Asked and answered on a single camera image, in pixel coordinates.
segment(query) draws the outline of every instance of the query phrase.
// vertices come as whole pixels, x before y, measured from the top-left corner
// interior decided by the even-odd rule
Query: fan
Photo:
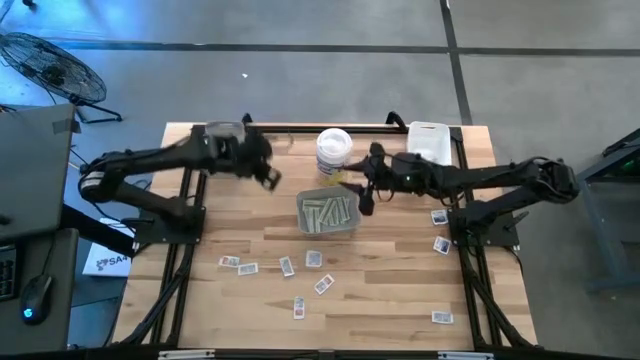
[[[83,123],[122,121],[117,112],[95,105],[107,97],[104,81],[82,61],[59,47],[29,34],[13,32],[0,35],[0,54],[11,67],[47,91],[76,106],[89,106],[115,115],[114,118],[87,120],[77,110]]]

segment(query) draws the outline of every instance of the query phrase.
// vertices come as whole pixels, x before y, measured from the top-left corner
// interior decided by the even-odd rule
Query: fan stand
[[[88,106],[88,107],[92,107],[94,109],[100,110],[102,112],[106,112],[107,114],[111,114],[111,115],[115,115],[115,117],[113,118],[105,118],[105,119],[97,119],[97,120],[87,120],[87,118],[84,116],[84,114],[82,112],[80,112],[80,109],[76,108],[76,113],[78,114],[78,117],[80,118],[80,121],[83,124],[97,124],[97,123],[103,123],[103,122],[111,122],[111,121],[117,121],[120,122],[122,121],[122,116],[112,110],[109,109],[105,109],[103,107],[94,105],[94,104],[89,104],[86,101],[80,99],[78,96],[76,95],[71,95],[71,97],[69,97],[69,102],[72,103],[73,105],[80,107],[80,106]]]

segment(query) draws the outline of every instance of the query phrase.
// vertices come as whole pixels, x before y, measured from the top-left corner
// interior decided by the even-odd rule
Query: wooden table
[[[169,123],[163,145],[189,134],[193,124]],[[484,126],[462,127],[470,168],[491,166],[495,158]],[[297,230],[295,196],[316,188],[314,134],[267,135],[274,147],[272,165],[283,174],[273,194],[255,181],[216,175],[208,180],[207,220],[196,247],[184,310],[180,347],[204,348],[333,348],[434,350],[472,349],[462,275],[456,249],[448,256],[433,251],[446,226],[434,226],[430,212],[439,201],[396,194],[377,201],[374,216],[363,217],[353,235],[306,238]],[[405,135],[352,135],[353,159],[368,152],[371,141],[387,152],[405,151]],[[163,196],[179,192],[182,170],[158,173],[151,190]],[[490,199],[500,190],[476,191]],[[324,255],[320,269],[306,268],[307,250]],[[156,300],[167,246],[153,245],[135,258],[114,341],[129,335]],[[501,248],[487,248],[494,297],[529,341],[535,332],[520,268]],[[239,277],[235,269],[218,267],[222,255],[242,263],[258,262],[260,272]],[[284,279],[278,259],[290,256],[295,276]],[[313,285],[325,274],[335,284],[322,296]],[[306,318],[293,320],[295,296],[303,296]],[[431,322],[434,310],[454,314],[453,325]],[[483,334],[489,339],[484,307],[479,307]],[[163,338],[173,314],[168,306]]]

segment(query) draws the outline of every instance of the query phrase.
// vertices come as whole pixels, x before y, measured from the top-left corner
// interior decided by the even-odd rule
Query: gray floor
[[[57,39],[167,43],[447,43],[437,0],[191,0],[188,6],[179,0],[41,2],[36,13],[16,2],[0,30]],[[640,46],[640,3],[633,0],[449,3],[460,46]],[[126,117],[122,124],[83,127],[74,142],[89,159],[107,150],[157,146],[167,121],[233,120],[244,112],[257,121],[380,122],[396,110],[408,122],[461,122],[445,54],[72,52],[106,82],[103,105]],[[461,65],[473,123],[490,127],[501,162],[563,157],[580,171],[604,147],[638,127],[640,57],[461,56]],[[0,67],[0,79],[4,103],[51,102],[13,70]],[[73,192],[66,196],[97,215]],[[134,211],[115,205],[107,209],[119,216]],[[584,291],[585,281],[605,271],[581,199],[529,210],[518,230],[540,344],[638,357],[640,292]],[[81,275],[77,281],[76,305],[117,296],[122,287]],[[70,341],[99,344],[116,308],[114,300],[74,308]]]

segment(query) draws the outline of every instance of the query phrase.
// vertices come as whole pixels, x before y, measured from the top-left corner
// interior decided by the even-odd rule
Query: gray tray
[[[347,211],[349,212],[350,219],[344,224],[336,225],[321,232],[311,233],[305,220],[304,212],[302,211],[303,200],[324,200],[327,198],[344,196],[349,199],[349,206]],[[303,191],[296,196],[296,205],[298,207],[298,229],[307,235],[322,235],[331,234],[336,232],[352,231],[358,225],[360,225],[360,212],[358,211],[358,196],[347,190],[342,186],[332,186],[323,189],[307,190]]]

